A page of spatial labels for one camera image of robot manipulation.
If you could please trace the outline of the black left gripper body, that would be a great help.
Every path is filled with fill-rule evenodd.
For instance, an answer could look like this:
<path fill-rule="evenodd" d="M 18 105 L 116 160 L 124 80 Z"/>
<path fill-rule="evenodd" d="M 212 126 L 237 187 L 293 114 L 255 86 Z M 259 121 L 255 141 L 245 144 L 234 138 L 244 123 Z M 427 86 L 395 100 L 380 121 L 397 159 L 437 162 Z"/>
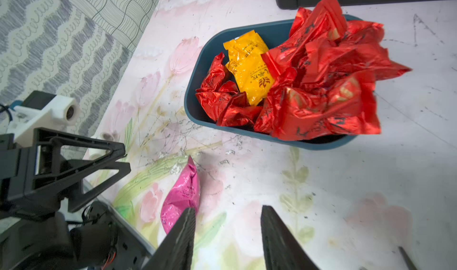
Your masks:
<path fill-rule="evenodd" d="M 35 189 L 38 147 L 18 148 L 13 137 L 1 135 L 1 219 L 47 220 L 57 200 L 39 198 Z"/>

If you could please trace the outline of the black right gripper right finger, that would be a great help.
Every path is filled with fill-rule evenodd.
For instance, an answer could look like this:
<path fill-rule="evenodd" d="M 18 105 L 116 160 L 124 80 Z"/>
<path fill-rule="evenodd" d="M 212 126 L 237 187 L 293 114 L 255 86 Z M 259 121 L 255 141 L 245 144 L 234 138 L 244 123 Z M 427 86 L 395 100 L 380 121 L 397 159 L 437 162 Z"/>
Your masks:
<path fill-rule="evenodd" d="M 318 270 L 271 206 L 262 207 L 261 234 L 267 270 Z"/>

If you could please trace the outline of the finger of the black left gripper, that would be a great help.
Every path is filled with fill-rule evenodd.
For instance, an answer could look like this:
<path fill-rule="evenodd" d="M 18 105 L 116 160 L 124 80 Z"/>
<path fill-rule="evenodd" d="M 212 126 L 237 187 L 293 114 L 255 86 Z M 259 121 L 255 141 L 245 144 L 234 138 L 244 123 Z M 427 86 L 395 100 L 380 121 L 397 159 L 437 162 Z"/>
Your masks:
<path fill-rule="evenodd" d="M 61 148 L 63 146 L 82 147 L 87 149 L 99 149 L 104 151 L 101 158 L 118 160 L 126 154 L 123 143 L 92 139 L 81 135 L 74 135 L 49 128 L 35 128 L 33 133 L 33 145 L 37 147 L 39 158 L 39 170 L 60 170 L 62 165 Z"/>
<path fill-rule="evenodd" d="M 102 164 L 88 160 L 72 160 L 70 163 L 78 167 L 57 183 L 58 187 L 63 188 L 62 196 L 68 200 L 69 213 L 81 210 L 131 172 L 128 162 L 114 161 Z M 86 178 L 91 177 L 92 174 L 105 174 L 105 177 L 98 180 L 95 185 L 86 185 Z"/>

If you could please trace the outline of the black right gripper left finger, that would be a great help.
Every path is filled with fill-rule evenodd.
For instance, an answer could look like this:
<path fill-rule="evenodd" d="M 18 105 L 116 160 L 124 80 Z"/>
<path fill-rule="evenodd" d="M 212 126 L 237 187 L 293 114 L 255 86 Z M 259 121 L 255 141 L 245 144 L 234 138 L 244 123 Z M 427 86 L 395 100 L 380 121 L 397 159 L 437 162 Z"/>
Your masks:
<path fill-rule="evenodd" d="M 195 209 L 187 208 L 142 269 L 190 270 L 194 253 L 195 227 Z"/>

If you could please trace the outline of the magenta tea bag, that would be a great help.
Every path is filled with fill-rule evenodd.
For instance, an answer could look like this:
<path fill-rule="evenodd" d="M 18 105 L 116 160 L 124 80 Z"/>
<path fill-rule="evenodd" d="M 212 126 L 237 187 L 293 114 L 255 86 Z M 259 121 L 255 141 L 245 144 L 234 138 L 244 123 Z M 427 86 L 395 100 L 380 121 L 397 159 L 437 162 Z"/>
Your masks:
<path fill-rule="evenodd" d="M 198 213 L 201 198 L 201 184 L 197 167 L 191 156 L 180 173 L 176 183 L 166 196 L 161 209 L 161 223 L 166 234 L 174 227 L 181 214 L 192 208 Z"/>

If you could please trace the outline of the yellow tea bag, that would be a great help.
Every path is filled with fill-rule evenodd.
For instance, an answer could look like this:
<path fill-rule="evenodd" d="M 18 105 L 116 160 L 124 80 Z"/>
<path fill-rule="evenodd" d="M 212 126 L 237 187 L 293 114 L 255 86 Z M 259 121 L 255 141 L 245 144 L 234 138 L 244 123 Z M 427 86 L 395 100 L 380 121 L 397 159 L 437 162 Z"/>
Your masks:
<path fill-rule="evenodd" d="M 233 74 L 240 92 L 247 95 L 251 106 L 257 106 L 275 83 L 262 59 L 269 48 L 254 30 L 225 42 L 223 46 L 229 58 L 226 67 Z"/>

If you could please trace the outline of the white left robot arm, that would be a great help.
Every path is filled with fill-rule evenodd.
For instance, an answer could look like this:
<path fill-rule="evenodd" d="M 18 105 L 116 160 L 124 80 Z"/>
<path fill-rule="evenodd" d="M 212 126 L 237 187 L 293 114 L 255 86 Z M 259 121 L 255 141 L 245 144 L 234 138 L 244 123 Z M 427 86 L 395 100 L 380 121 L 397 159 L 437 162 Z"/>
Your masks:
<path fill-rule="evenodd" d="M 125 145 L 36 128 L 30 147 L 1 136 L 4 270 L 140 270 L 151 248 L 99 196 L 130 172 Z"/>

